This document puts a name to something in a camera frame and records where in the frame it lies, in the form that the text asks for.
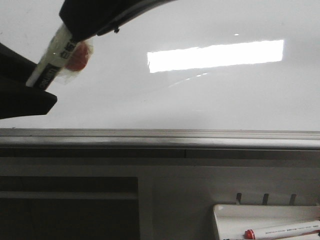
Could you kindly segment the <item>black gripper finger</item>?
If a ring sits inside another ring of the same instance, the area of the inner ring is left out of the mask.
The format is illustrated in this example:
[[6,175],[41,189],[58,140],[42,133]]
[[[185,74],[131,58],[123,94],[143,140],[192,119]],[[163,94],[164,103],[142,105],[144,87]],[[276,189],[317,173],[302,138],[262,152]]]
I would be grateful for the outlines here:
[[44,90],[26,86],[36,64],[0,45],[0,118],[46,115],[57,97]]
[[65,0],[59,17],[72,38],[81,42],[93,36],[118,32],[119,27],[168,0]]

